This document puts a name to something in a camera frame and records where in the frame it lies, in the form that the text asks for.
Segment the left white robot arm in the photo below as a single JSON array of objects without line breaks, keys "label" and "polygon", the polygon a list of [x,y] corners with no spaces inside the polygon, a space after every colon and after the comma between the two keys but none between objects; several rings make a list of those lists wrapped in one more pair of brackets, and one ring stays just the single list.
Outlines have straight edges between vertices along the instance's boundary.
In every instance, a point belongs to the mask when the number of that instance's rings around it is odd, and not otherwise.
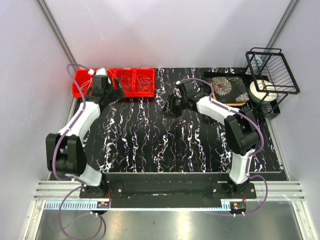
[{"label": "left white robot arm", "polygon": [[59,181],[74,179],[85,186],[97,198],[108,193],[103,175],[87,162],[83,139],[103,110],[111,103],[125,98],[118,78],[112,80],[105,68],[90,69],[92,87],[82,94],[82,103],[75,115],[58,132],[45,139],[47,168]]}]

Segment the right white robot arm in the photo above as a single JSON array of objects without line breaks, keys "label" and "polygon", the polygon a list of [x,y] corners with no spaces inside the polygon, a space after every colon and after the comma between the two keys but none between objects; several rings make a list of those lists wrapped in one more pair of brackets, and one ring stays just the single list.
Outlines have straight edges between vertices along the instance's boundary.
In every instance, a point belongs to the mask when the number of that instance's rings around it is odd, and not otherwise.
[{"label": "right white robot arm", "polygon": [[197,90],[196,78],[179,80],[160,112],[165,118],[178,118],[184,110],[192,110],[221,123],[225,138],[232,152],[231,170],[226,192],[232,198],[239,198],[248,188],[252,156],[264,147],[263,134],[249,108],[238,109],[213,98],[213,93]]}]

